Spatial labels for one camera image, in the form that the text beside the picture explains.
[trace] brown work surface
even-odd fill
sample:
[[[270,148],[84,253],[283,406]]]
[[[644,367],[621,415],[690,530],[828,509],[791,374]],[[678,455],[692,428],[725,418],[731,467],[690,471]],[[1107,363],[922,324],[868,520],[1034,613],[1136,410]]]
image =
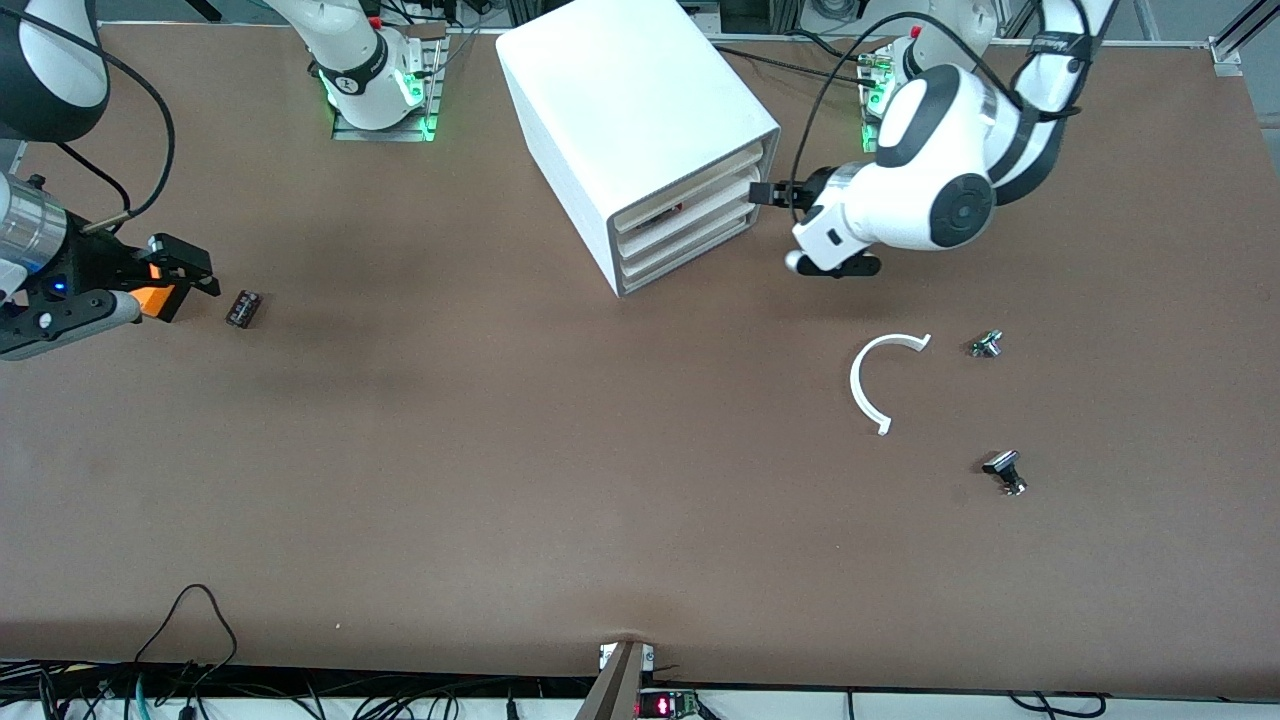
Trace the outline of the brown work surface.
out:
[[[205,582],[253,664],[588,674],[636,635],[690,680],[1280,694],[1280,193],[1207,53],[1103,53],[1057,170],[970,247],[799,278],[773,210],[617,300],[492,37],[428,145],[330,142],[288,29],[105,37],[179,133],[123,234],[207,247],[227,293],[0,366],[3,655],[132,657]],[[818,81],[733,64],[781,178]],[[854,156],[829,105],[803,173]],[[669,132],[700,129],[636,141]],[[157,113],[116,77],[78,146],[137,199]],[[27,172],[116,202],[56,150]],[[891,332],[933,341],[869,357],[878,437],[847,375]],[[977,470],[1005,448],[1020,498]],[[148,657],[224,643],[191,598]]]

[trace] small black object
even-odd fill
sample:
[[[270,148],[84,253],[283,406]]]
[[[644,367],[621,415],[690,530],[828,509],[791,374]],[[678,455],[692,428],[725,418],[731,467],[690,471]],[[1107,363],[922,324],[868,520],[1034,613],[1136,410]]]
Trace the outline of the small black object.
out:
[[[193,10],[200,13],[200,17],[205,18],[209,22],[211,23],[223,22],[223,14],[218,12],[218,8],[210,5],[209,0],[187,0],[187,4],[191,5]]]
[[[227,313],[227,324],[241,329],[248,329],[248,324],[253,320],[253,315],[257,313],[257,307],[261,304],[261,295],[242,290],[239,296],[236,299],[236,305],[232,305],[230,311]]]
[[[1023,495],[1027,492],[1027,480],[1018,474],[1014,462],[1021,457],[1016,450],[1006,450],[991,460],[982,464],[982,471],[988,475],[1000,475],[1005,483],[1005,495]]]

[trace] metal fitting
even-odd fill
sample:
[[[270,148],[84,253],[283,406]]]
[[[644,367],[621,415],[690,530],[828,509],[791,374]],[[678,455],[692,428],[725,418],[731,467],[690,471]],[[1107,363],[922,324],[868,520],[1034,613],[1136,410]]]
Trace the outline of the metal fitting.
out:
[[[989,333],[973,341],[969,346],[969,355],[974,357],[998,357],[1000,356],[1000,338],[1005,337],[1005,333],[1000,331],[991,331]]]
[[[982,464],[983,473],[1000,477],[1000,480],[1005,483],[1005,495],[1009,496],[1019,496],[1027,492],[1027,480],[1014,468],[1014,462],[1018,462],[1019,456],[1016,450],[1006,450]]]

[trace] wire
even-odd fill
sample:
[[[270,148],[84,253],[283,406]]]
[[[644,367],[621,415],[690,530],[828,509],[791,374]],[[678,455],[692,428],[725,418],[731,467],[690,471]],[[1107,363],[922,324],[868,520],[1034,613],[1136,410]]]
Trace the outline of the wire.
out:
[[[699,717],[701,717],[703,720],[721,720],[719,715],[716,715],[716,712],[710,707],[703,705],[703,698],[698,697],[698,693],[694,693],[694,702],[698,703]]]
[[[996,74],[996,70],[991,69],[991,65],[988,65],[986,60],[983,60],[977,53],[974,53],[968,44],[960,40],[960,37],[955,33],[955,31],[945,26],[937,18],[934,18],[933,15],[927,15],[924,13],[914,13],[914,12],[902,12],[902,13],[893,13],[892,15],[886,15],[884,18],[881,18],[879,20],[872,23],[870,27],[863,31],[863,33],[858,36],[856,40],[854,40],[852,45],[849,46],[849,50],[845,50],[844,53],[840,54],[840,59],[836,61],[836,67],[833,67],[831,72],[827,73],[827,79],[822,83],[822,87],[818,90],[818,96],[814,97],[813,108],[809,110],[809,119],[805,120],[804,124],[804,133],[800,136],[800,145],[796,147],[795,160],[791,163],[791,174],[787,179],[787,208],[791,211],[792,222],[796,223],[800,222],[800,215],[796,213],[796,205],[795,205],[796,174],[800,172],[800,160],[804,156],[805,145],[809,143],[809,133],[813,131],[813,123],[818,117],[818,110],[822,108],[822,100],[827,95],[827,88],[829,88],[831,83],[836,81],[836,76],[837,73],[840,73],[840,68],[849,61],[849,59],[854,55],[854,53],[858,51],[858,46],[865,42],[867,38],[870,37],[873,32],[876,32],[881,27],[893,20],[901,20],[908,18],[923,20],[938,28],[938,31],[942,32],[942,35],[946,35],[952,42],[956,44],[956,46],[959,46],[964,51],[964,54],[970,60],[973,60],[974,65],[977,65],[977,68],[982,72],[982,74],[986,76],[987,79],[991,81],[993,86],[996,86],[996,88],[1001,92],[1001,95],[1004,95],[1015,108],[1021,110],[1023,108],[1021,99],[1009,90],[1009,86],[1005,85],[1005,81],[1000,79],[1000,76]],[[1042,119],[1044,119],[1047,115],[1052,114],[1041,113]]]
[[[422,77],[429,78],[431,76],[439,74],[442,70],[444,70],[444,68],[449,67],[449,63],[452,63],[454,58],[461,55],[462,51],[467,49],[467,45],[471,45],[471,41],[476,38],[476,35],[480,32],[481,26],[484,26],[484,18],[476,20],[476,27],[471,28],[471,32],[467,33],[466,40],[463,40],[462,44],[458,45],[457,50],[449,53],[449,56],[445,58],[443,63],[440,63],[440,67],[433,70],[424,70]]]
[[[311,673],[307,673],[306,682],[307,682],[307,692],[311,693],[311,701],[316,703],[316,711],[311,712],[310,710],[307,710],[307,712],[311,712],[311,715],[316,720],[328,720],[324,715],[324,703],[320,702],[320,696],[316,694],[316,688],[315,685],[311,684]],[[306,707],[306,703],[303,703],[301,700],[296,700],[293,702],[297,702],[302,707]]]
[[[1080,720],[1092,720],[1093,717],[1101,717],[1107,711],[1107,698],[1101,694],[1091,696],[1091,697],[1097,697],[1098,700],[1098,708],[1091,712],[1075,712],[1071,710],[1062,710],[1061,707],[1053,707],[1052,705],[1048,703],[1048,700],[1044,698],[1044,693],[1036,691],[1032,692],[1032,694],[1036,696],[1036,700],[1041,702],[1038,706],[1023,702],[1021,700],[1018,698],[1015,693],[1009,693],[1009,700],[1014,701],[1018,705],[1018,707],[1021,707],[1023,710],[1030,710],[1032,712],[1042,712],[1047,715],[1048,720],[1056,720],[1059,715],[1061,715],[1062,717],[1079,717]]]
[[[797,27],[797,28],[788,29],[787,32],[785,32],[782,35],[791,35],[791,36],[799,36],[799,37],[808,38],[810,42],[813,42],[818,47],[822,47],[822,51],[826,53],[826,54],[828,54],[828,55],[831,55],[832,58],[838,58],[838,56],[844,55],[844,53],[841,53],[840,50],[836,50],[829,42],[827,42],[826,40],[823,40],[822,36],[818,35],[817,32],[809,32],[809,31],[806,31],[804,28],[799,28]]]
[[[147,642],[142,643],[142,647],[138,648],[138,652],[133,655],[133,662],[138,662],[140,660],[142,660],[142,653],[145,653],[147,648],[151,647],[151,643],[154,643],[155,639],[160,637],[160,633],[163,633],[164,629],[169,626],[169,620],[173,620],[173,614],[178,611],[178,605],[182,603],[182,598],[186,597],[187,592],[193,589],[198,589],[200,592],[205,593],[205,596],[209,597],[209,605],[214,607],[214,615],[218,618],[218,623],[221,624],[223,630],[227,630],[227,637],[232,641],[232,651],[227,653],[227,657],[224,657],[221,662],[214,665],[209,670],[205,670],[205,673],[200,678],[197,678],[195,683],[192,683],[191,689],[188,691],[187,694],[187,705],[191,705],[191,698],[196,693],[197,688],[200,688],[200,683],[205,682],[205,679],[209,678],[211,673],[221,669],[228,662],[230,662],[232,659],[236,657],[236,651],[239,650],[239,641],[236,639],[236,632],[232,630],[230,624],[227,623],[227,618],[223,616],[223,609],[218,606],[218,598],[214,596],[214,591],[209,589],[209,585],[204,583],[191,583],[189,585],[182,588],[182,591],[178,593],[178,597],[173,598],[173,605],[169,606],[169,612],[164,616],[164,620],[160,623],[160,626],[156,628],[156,632],[151,633],[151,637],[147,638]]]
[[[406,23],[413,24],[413,18],[410,17],[410,14],[406,10],[402,10],[401,8],[397,8],[396,5],[392,5],[390,3],[381,3],[381,6],[383,6],[384,10],[390,10],[390,12],[396,13],[397,15],[404,18]]]
[[[81,155],[79,152],[76,151],[74,147],[72,147],[70,145],[67,145],[65,142],[59,142],[58,147],[60,147],[63,152],[65,152],[67,155],[69,155],[72,160],[76,160],[81,165],[83,165],[86,170],[93,173],[102,182],[105,182],[106,184],[111,186],[115,190],[115,192],[119,193],[120,202],[124,204],[123,210],[125,213],[128,213],[133,208],[133,201],[129,200],[129,191],[124,190],[124,186],[120,184],[119,182],[116,182],[116,179],[113,178],[111,176],[106,174],[106,172],[102,168],[99,168],[97,165],[95,165],[93,163],[91,163],[88,160],[88,158]]]
[[[797,73],[805,73],[805,74],[818,76],[818,77],[827,77],[827,73],[824,73],[822,70],[815,70],[813,68],[805,68],[804,65],[792,65],[791,63],[783,63],[782,60],[774,60],[773,58],[764,58],[762,55],[753,55],[751,53],[744,53],[744,51],[733,49],[733,47],[726,47],[723,45],[717,45],[716,49],[719,50],[721,53],[724,53],[726,55],[737,55],[739,58],[746,58],[748,60],[755,60],[758,63],[765,63],[765,64],[769,64],[769,65],[777,65],[780,68],[786,68],[788,70],[795,70]],[[869,79],[869,78],[856,78],[856,77],[849,77],[849,76],[836,76],[836,79],[841,79],[841,81],[845,81],[845,82],[851,82],[854,85],[861,85],[861,86],[865,86],[865,87],[876,87],[876,81]]]
[[[37,18],[36,15],[32,15],[23,10],[14,10],[13,8],[6,8],[4,5],[0,5],[0,14],[5,14],[9,15],[10,18],[31,23],[46,32],[51,32],[58,37],[67,40],[68,42],[72,42],[73,45],[88,50],[90,53],[101,58],[104,61],[119,69],[122,73],[129,76],[129,78],[133,82],[138,83],[138,86],[141,86],[142,90],[145,90],[147,95],[150,95],[151,99],[155,100],[156,108],[160,109],[160,115],[164,118],[164,129],[165,129],[165,136],[168,138],[165,147],[164,168],[160,170],[160,178],[156,181],[156,186],[151,191],[151,195],[147,196],[145,201],[142,201],[142,205],[138,205],[136,209],[129,210],[128,218],[129,219],[137,218],[142,213],[146,213],[148,209],[151,209],[151,206],[155,205],[156,200],[160,197],[160,193],[164,192],[165,184],[169,183],[169,173],[173,170],[173,156],[178,145],[175,131],[173,127],[173,114],[169,111],[169,105],[164,101],[164,97],[160,96],[160,92],[156,91],[155,86],[147,82],[145,77],[138,74],[137,70],[134,70],[127,63],[124,63],[124,60],[120,60],[119,58],[111,55],[106,50],[102,50],[97,45],[93,45],[92,42],[81,38],[79,36],[70,33],[44,18]]]

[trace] metal screw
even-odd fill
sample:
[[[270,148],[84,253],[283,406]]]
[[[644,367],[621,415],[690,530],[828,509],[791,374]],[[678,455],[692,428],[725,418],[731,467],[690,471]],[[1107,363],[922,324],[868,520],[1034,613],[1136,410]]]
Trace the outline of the metal screw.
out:
[[[991,331],[989,333],[973,341],[969,346],[969,355],[974,357],[998,357],[1000,356],[1000,338],[1005,337],[1005,333],[1000,331]]]

